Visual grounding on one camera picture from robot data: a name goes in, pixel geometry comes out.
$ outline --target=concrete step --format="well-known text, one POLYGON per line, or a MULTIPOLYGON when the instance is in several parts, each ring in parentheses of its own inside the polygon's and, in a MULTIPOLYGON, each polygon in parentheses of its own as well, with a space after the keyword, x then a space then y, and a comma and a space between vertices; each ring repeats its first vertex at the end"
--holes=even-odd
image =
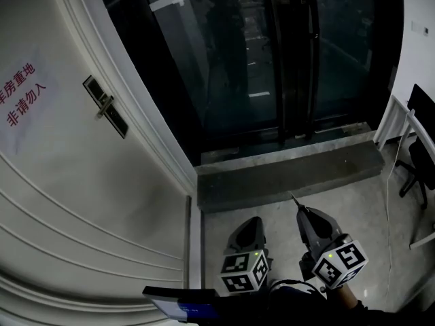
POLYGON ((308 196, 381 173, 372 141, 249 168, 198 176, 198 206, 205 213, 250 208, 308 196))

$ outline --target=tiled floor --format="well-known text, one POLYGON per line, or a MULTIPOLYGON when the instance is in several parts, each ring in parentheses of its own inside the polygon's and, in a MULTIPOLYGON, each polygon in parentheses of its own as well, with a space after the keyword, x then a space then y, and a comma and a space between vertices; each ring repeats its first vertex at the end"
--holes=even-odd
MULTIPOLYGON (((405 142, 399 158, 409 162, 408 146, 415 138, 405 142)), ((397 311, 416 292, 423 308, 435 300, 435 241, 418 249, 409 250, 413 238, 422 238, 432 232, 435 222, 434 193, 428 192, 428 209, 420 210, 422 202, 418 185, 404 197, 399 189, 408 177, 403 168, 396 168, 389 181, 389 216, 391 228, 392 269, 389 282, 388 229, 385 211, 386 183, 396 156, 397 143, 385 146, 383 157, 386 162, 381 175, 352 183, 344 187, 314 194, 300 199, 300 202, 325 211, 333 216, 342 231, 358 239, 370 262, 350 282, 358 299, 369 308, 397 311)), ((213 287, 221 294, 223 289, 217 274, 222 265, 222 253, 226 241, 245 220, 260 216, 270 256, 274 258, 270 278, 296 278, 302 280, 298 262, 305 252, 296 223, 296 206, 291 201, 241 209, 225 213, 205 215, 205 275, 206 287, 213 287)))

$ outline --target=glass panel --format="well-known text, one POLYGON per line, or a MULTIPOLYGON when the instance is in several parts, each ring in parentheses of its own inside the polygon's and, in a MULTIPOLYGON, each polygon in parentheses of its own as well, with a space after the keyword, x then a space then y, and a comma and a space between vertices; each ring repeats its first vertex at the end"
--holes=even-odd
POLYGON ((149 1, 207 137, 277 125, 265 0, 149 1))
POLYGON ((368 83, 375 0, 317 0, 319 88, 315 120, 356 115, 368 83))

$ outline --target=black chair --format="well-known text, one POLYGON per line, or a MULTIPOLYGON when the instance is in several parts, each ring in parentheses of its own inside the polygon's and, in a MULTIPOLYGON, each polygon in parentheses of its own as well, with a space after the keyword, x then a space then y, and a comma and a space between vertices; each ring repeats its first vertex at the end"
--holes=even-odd
POLYGON ((421 205, 421 210, 425 210, 428 207, 428 198, 426 196, 425 185, 430 190, 435 188, 435 164, 420 138, 417 138, 417 140, 411 144, 409 147, 409 153, 415 168, 401 160, 396 162, 396 166, 403 166, 413 175, 412 181, 403 185, 399 195, 403 198, 404 195, 418 181, 421 188, 421 194, 423 195, 423 204, 421 205))

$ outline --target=paper sign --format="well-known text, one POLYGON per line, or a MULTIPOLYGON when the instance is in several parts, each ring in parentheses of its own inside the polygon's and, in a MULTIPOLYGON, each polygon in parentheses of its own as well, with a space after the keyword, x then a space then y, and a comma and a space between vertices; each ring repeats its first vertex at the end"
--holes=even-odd
POLYGON ((22 140, 58 93, 58 84, 37 48, 0 74, 0 150, 16 155, 22 140))

